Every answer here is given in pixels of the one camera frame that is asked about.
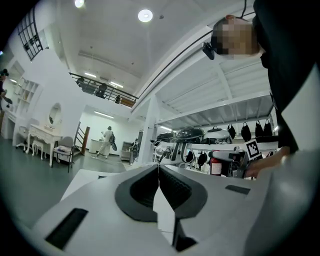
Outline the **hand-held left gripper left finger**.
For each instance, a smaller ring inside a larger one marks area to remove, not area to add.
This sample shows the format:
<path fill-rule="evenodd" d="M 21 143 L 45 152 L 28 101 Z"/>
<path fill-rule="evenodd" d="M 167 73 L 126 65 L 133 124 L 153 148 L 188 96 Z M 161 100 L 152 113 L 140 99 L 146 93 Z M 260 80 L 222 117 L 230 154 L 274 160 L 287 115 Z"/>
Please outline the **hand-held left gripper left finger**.
<path fill-rule="evenodd" d="M 120 210 L 139 222 L 156 223 L 154 198 L 159 187 L 159 167 L 152 165 L 118 185 L 114 198 Z"/>

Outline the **small red object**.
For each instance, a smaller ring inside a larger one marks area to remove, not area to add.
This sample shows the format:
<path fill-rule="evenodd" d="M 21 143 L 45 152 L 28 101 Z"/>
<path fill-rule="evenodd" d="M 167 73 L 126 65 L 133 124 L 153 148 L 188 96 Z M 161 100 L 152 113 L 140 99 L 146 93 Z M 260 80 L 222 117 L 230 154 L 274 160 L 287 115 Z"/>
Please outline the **small red object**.
<path fill-rule="evenodd" d="M 215 150 L 209 152 L 209 165 L 210 165 L 210 174 L 215 176 L 221 176 L 222 173 L 222 162 L 220 159 L 214 157 Z"/>

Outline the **person's right forearm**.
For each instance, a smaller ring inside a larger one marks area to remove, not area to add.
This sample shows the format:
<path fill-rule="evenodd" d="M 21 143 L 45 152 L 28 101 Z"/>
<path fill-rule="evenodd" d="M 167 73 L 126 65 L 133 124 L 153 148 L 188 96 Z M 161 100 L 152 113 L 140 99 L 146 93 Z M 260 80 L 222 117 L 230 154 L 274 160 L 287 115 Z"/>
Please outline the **person's right forearm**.
<path fill-rule="evenodd" d="M 263 170 L 265 168 L 272 168 L 278 166 L 279 164 L 281 164 L 282 158 L 287 157 L 290 154 L 290 147 L 284 146 L 276 154 L 262 159 L 260 168 Z"/>

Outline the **white shelving unit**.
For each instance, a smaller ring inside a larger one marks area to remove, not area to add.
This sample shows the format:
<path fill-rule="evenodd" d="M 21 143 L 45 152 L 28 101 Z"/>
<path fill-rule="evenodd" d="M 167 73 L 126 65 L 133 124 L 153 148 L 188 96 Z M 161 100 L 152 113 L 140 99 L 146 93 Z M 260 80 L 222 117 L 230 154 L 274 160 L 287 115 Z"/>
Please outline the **white shelving unit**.
<path fill-rule="evenodd" d="M 262 153 L 274 153 L 273 102 L 268 93 L 229 99 L 158 121 L 168 129 L 150 142 L 155 161 L 211 175 L 241 178 Z"/>

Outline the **person's right hand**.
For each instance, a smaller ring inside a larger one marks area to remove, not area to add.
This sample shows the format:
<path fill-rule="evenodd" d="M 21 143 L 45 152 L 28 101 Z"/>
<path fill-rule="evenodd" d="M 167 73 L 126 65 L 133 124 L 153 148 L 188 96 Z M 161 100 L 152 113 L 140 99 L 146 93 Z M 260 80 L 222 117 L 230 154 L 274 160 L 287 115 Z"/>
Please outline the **person's right hand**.
<path fill-rule="evenodd" d="M 264 163 L 262 159 L 252 161 L 245 171 L 245 177 L 256 178 L 262 169 L 264 169 Z"/>

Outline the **row of hanging black bags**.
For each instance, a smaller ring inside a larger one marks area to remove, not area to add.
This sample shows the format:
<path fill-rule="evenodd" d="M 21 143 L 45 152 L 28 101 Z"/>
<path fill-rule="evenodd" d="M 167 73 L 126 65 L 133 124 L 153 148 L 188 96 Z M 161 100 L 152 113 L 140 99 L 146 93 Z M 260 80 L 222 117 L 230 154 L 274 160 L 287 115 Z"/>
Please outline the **row of hanging black bags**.
<path fill-rule="evenodd" d="M 197 151 L 234 151 L 235 147 L 244 148 L 243 144 L 256 140 L 258 148 L 261 151 L 262 158 L 270 157 L 277 152 L 278 137 L 274 132 L 278 129 L 273 127 L 269 119 L 265 120 L 264 126 L 261 126 L 259 120 L 255 122 L 254 133 L 250 131 L 250 127 L 246 122 L 242 124 L 241 131 L 232 138 L 231 144 L 194 144 L 188 149 Z"/>

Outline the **black helmet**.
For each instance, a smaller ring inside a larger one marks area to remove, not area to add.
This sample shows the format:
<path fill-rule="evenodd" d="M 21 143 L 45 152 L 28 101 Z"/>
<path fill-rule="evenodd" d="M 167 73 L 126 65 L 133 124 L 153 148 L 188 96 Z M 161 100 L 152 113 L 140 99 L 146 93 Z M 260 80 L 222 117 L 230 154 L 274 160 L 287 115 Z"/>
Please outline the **black helmet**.
<path fill-rule="evenodd" d="M 175 141 L 176 138 L 177 138 L 177 134 L 175 132 L 164 132 L 164 133 L 160 133 L 156 137 L 156 140 L 170 143 L 172 141 Z"/>
<path fill-rule="evenodd" d="M 205 136 L 205 132 L 201 128 L 185 128 L 180 130 L 176 135 L 177 143 L 200 144 Z"/>

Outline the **white low cabinet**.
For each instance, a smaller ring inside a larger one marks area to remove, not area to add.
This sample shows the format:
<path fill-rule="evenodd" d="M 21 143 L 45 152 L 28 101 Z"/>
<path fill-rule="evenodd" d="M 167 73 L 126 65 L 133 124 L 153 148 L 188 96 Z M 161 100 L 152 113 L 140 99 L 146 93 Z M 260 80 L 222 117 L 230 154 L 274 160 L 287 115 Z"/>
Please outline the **white low cabinet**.
<path fill-rule="evenodd" d="M 90 139 L 90 146 L 89 146 L 89 152 L 91 154 L 97 154 L 97 152 L 100 150 L 101 146 L 103 145 L 104 140 L 102 139 Z"/>

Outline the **white folded cloth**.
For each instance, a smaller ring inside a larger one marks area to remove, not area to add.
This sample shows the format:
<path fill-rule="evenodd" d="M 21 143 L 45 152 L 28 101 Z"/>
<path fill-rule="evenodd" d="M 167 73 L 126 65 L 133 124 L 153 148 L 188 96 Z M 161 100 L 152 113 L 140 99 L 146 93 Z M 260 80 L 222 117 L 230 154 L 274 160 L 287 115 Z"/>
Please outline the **white folded cloth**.
<path fill-rule="evenodd" d="M 54 152 L 61 152 L 62 154 L 69 155 L 72 151 L 72 148 L 68 147 L 68 146 L 64 146 L 64 145 L 59 145 L 59 146 L 55 147 L 53 151 Z"/>

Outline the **white stool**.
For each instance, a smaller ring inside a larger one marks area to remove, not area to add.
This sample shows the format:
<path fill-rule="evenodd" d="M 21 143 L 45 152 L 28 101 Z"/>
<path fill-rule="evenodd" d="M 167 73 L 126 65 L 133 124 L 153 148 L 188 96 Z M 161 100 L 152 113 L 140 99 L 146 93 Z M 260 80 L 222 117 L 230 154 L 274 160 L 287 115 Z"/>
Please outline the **white stool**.
<path fill-rule="evenodd" d="M 32 142 L 31 148 L 32 148 L 32 156 L 37 155 L 38 154 L 38 150 L 40 150 L 40 159 L 43 160 L 43 159 L 46 158 L 46 154 L 44 152 L 45 146 L 44 146 L 44 143 L 42 141 L 35 139 Z"/>

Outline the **white oval mirror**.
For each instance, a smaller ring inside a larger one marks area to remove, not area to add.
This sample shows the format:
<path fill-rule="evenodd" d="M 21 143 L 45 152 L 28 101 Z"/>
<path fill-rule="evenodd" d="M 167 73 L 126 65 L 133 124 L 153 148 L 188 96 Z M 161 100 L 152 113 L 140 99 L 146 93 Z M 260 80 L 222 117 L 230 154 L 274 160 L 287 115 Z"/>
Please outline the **white oval mirror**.
<path fill-rule="evenodd" d="M 60 103 L 55 103 L 49 112 L 49 122 L 52 126 L 57 126 L 62 121 L 62 108 Z"/>

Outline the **person's black shirt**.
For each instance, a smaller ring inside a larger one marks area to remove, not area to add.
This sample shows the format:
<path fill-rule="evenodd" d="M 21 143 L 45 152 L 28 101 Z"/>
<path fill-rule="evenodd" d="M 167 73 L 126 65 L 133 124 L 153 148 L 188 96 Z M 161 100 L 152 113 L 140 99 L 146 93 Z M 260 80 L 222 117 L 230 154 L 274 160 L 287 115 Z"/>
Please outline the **person's black shirt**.
<path fill-rule="evenodd" d="M 317 0 L 255 0 L 252 26 L 264 49 L 261 63 L 267 69 L 275 107 L 279 147 L 290 153 L 297 143 L 281 113 L 298 93 L 315 63 L 320 62 Z"/>

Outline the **white office chair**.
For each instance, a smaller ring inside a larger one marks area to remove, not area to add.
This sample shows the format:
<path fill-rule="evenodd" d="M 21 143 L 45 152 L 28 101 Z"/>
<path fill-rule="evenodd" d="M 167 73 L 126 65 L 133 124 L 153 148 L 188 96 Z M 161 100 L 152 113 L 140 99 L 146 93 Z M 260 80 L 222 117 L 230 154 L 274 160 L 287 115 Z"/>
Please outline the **white office chair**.
<path fill-rule="evenodd" d="M 15 124 L 16 133 L 15 133 L 15 148 L 23 148 L 25 152 L 28 149 L 28 134 L 30 130 L 32 119 L 19 119 Z"/>

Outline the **white desk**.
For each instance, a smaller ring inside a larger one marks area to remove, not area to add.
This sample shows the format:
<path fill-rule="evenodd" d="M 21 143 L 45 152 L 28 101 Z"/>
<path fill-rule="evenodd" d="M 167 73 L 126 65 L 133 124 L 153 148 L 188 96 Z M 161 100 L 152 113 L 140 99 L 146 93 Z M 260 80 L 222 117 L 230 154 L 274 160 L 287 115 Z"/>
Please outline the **white desk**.
<path fill-rule="evenodd" d="M 2 119 L 1 135 L 6 140 L 15 140 L 18 133 L 18 118 L 17 116 L 6 111 Z"/>

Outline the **black staircase wooden post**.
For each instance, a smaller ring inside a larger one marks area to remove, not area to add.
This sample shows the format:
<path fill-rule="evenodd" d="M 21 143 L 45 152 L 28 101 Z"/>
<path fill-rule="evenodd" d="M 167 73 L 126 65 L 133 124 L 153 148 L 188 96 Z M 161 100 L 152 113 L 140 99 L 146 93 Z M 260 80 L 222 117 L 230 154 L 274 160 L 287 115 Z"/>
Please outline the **black staircase wooden post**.
<path fill-rule="evenodd" d="M 87 126 L 85 129 L 81 128 L 81 122 L 78 123 L 75 138 L 74 138 L 74 155 L 85 156 L 87 150 L 87 143 L 91 128 Z"/>

